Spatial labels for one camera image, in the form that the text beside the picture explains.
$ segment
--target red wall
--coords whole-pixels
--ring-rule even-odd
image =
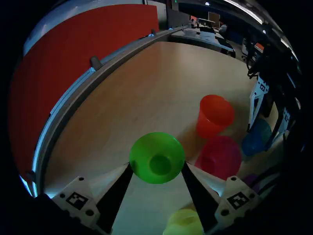
[[[32,158],[49,113],[63,93],[90,68],[122,46],[158,31],[152,5],[112,5],[76,15],[46,33],[17,68],[9,95],[9,135],[21,175]]]

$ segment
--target screw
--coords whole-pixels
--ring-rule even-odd
[[[94,211],[91,209],[86,210],[86,215],[88,216],[93,216],[94,215]]]
[[[224,209],[224,210],[221,211],[221,215],[222,216],[226,216],[228,214],[229,214],[229,210],[227,210],[227,209]]]

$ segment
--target desk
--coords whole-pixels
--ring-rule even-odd
[[[147,47],[110,74],[71,117],[52,151],[45,192],[59,192],[78,175],[94,181],[128,162],[134,142],[149,132],[175,136],[194,162],[205,144],[195,125],[200,100],[208,94],[231,102],[235,120],[223,134],[240,143],[255,84],[246,73],[241,61],[209,49],[171,42]],[[133,175],[113,235],[162,234],[170,214],[189,203],[181,174],[161,185]]]
[[[202,19],[202,18],[198,18],[199,20],[204,20],[204,21],[208,21],[208,22],[211,22],[211,23],[215,23],[215,21],[212,21],[212,20],[207,20],[207,19]]]
[[[197,33],[201,33],[201,30],[200,30],[200,29],[197,29],[197,28],[196,28],[196,29],[186,28],[186,29],[184,29],[183,31],[188,31],[188,30],[196,31]],[[214,32],[215,32],[215,34],[214,34],[215,37],[224,39],[223,36],[222,36],[221,34],[219,34],[218,30],[215,30],[215,29],[214,29]]]
[[[171,37],[174,38],[183,38],[183,39],[190,39],[190,40],[195,40],[198,42],[203,42],[203,43],[207,43],[216,47],[219,47],[221,49],[225,49],[227,51],[233,52],[234,49],[231,47],[231,45],[229,45],[229,43],[227,43],[223,37],[218,37],[215,38],[214,40],[209,40],[209,39],[205,39],[205,38],[201,38],[200,35],[195,35],[195,36],[190,36],[190,35],[185,35],[183,31],[178,31],[176,33],[171,34]]]

